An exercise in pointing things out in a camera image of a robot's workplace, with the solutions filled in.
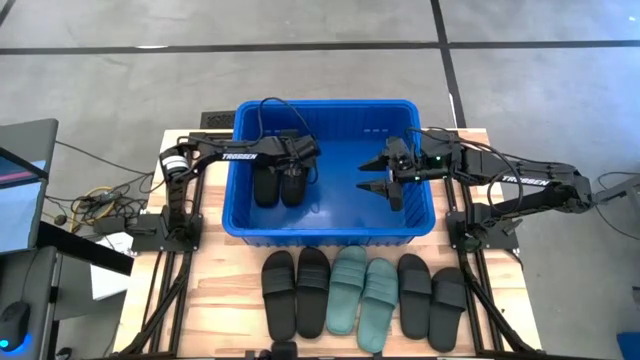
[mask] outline slipper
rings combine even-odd
[[[298,258],[296,323],[303,338],[314,339],[322,334],[330,273],[331,265],[322,251],[302,249]]]
[[[284,250],[269,255],[262,266],[262,297],[269,335],[274,341],[286,341],[296,334],[293,271],[293,258]]]
[[[362,350],[373,354],[382,351],[397,303],[396,268],[388,260],[373,259],[367,268],[358,324],[358,346]]]
[[[331,269],[327,305],[329,332],[347,335],[353,330],[366,268],[367,252],[360,246],[348,246],[336,255]]]
[[[432,281],[429,344],[439,352],[449,352],[456,346],[460,315],[467,309],[464,276],[460,269],[448,267],[433,275]]]
[[[431,275],[424,261],[416,255],[402,255],[398,262],[400,280],[400,327],[404,336],[420,340],[429,331]]]

